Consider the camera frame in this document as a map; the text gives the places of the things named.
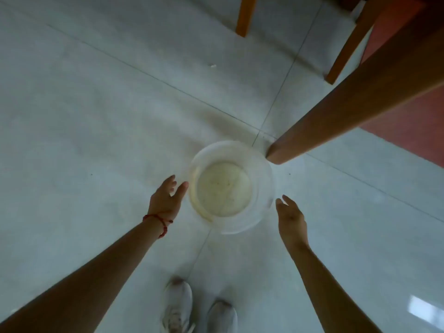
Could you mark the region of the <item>person's left hand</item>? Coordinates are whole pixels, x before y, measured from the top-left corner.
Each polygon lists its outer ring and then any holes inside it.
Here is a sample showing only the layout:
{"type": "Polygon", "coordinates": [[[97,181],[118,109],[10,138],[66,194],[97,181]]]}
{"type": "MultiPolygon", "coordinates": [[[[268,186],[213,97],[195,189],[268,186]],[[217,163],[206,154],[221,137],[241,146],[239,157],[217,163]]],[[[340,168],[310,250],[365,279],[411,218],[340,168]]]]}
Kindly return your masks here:
{"type": "Polygon", "coordinates": [[[174,221],[182,204],[175,201],[175,191],[178,186],[175,175],[166,178],[151,196],[147,214],[157,215],[165,222],[174,221]]]}

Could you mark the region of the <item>person's right hand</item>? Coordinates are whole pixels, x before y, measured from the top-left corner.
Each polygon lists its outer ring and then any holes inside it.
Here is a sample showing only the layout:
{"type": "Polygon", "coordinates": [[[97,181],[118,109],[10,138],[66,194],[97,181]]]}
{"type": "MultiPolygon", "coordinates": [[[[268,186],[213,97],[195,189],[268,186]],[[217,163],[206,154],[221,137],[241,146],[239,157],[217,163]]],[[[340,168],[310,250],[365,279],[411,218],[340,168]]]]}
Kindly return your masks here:
{"type": "Polygon", "coordinates": [[[287,204],[286,218],[278,218],[278,230],[284,246],[289,252],[297,248],[308,248],[307,223],[297,203],[286,195],[280,197],[287,204]]]}

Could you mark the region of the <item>person's right forearm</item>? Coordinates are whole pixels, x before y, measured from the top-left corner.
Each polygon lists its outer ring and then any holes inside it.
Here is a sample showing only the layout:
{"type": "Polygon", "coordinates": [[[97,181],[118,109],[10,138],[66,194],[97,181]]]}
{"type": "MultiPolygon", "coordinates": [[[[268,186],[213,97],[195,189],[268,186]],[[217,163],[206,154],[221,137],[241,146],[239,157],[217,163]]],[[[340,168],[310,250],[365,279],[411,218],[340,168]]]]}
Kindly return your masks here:
{"type": "Polygon", "coordinates": [[[287,248],[325,333],[382,333],[309,246],[287,248]]]}

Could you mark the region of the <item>person's left forearm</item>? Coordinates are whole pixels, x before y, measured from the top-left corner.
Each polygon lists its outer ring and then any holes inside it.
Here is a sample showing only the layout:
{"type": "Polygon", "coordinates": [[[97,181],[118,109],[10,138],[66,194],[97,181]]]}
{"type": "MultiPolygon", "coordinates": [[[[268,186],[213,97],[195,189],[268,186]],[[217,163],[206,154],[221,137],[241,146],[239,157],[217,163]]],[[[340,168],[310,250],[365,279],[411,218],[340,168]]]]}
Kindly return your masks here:
{"type": "Polygon", "coordinates": [[[0,333],[94,333],[149,248],[171,223],[146,215],[101,254],[0,323],[0,333]]]}

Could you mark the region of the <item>clear plastic bucket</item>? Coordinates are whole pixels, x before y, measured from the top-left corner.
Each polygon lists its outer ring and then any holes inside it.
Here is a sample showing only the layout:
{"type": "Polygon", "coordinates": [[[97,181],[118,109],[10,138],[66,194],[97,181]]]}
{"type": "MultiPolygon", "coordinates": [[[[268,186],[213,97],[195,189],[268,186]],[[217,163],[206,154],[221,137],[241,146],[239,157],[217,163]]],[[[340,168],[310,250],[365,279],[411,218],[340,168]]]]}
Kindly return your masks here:
{"type": "Polygon", "coordinates": [[[221,234],[257,225],[274,203],[272,168],[265,156],[240,141],[204,147],[188,169],[187,203],[197,219],[221,234]]]}

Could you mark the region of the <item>person's left white shoe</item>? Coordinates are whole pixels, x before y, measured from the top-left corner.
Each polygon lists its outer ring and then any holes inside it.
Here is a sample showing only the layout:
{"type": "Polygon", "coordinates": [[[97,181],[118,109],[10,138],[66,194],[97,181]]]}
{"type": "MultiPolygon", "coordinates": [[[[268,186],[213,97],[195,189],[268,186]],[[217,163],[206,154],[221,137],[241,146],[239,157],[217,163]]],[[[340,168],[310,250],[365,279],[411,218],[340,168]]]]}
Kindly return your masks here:
{"type": "Polygon", "coordinates": [[[191,323],[193,295],[190,285],[182,279],[171,280],[164,289],[160,333],[193,333],[191,323]]]}

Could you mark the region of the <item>person's white shoe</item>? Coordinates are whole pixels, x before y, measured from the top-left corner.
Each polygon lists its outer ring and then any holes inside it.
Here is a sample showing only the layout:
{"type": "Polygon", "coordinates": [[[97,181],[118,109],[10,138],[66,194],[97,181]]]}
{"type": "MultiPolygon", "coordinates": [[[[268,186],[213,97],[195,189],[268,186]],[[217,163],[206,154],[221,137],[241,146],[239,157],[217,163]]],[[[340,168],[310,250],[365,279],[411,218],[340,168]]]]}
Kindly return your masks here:
{"type": "Polygon", "coordinates": [[[193,295],[190,285],[182,279],[171,280],[164,289],[160,333],[193,333],[191,323],[193,295]]]}
{"type": "Polygon", "coordinates": [[[207,314],[206,333],[238,333],[236,309],[224,300],[216,300],[207,314]]]}

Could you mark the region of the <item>person's right white shoe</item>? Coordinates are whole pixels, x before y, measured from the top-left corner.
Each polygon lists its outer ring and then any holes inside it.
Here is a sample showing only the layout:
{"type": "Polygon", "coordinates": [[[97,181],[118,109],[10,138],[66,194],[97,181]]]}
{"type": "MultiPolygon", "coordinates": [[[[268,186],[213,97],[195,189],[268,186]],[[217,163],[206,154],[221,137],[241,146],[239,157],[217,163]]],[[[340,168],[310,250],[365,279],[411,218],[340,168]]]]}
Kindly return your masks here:
{"type": "Polygon", "coordinates": [[[216,300],[207,314],[206,333],[238,333],[236,309],[224,300],[216,300]]]}

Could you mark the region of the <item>wooden table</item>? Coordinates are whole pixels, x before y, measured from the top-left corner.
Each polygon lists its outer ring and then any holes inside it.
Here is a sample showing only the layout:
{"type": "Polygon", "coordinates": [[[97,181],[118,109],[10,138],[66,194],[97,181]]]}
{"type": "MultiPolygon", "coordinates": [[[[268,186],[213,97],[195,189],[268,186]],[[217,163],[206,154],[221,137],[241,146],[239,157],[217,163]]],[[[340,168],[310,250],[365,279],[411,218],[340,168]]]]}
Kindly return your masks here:
{"type": "Polygon", "coordinates": [[[268,149],[280,165],[444,84],[444,0],[423,8],[268,149]]]}

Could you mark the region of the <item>wooden chair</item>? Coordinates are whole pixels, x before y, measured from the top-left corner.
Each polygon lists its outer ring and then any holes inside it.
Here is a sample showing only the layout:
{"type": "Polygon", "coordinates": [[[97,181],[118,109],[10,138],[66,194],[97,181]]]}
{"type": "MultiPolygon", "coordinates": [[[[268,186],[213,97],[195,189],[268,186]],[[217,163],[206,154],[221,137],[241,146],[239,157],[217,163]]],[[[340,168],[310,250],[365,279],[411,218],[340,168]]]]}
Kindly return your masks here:
{"type": "Polygon", "coordinates": [[[391,0],[241,0],[235,32],[263,34],[336,83],[391,0]]]}

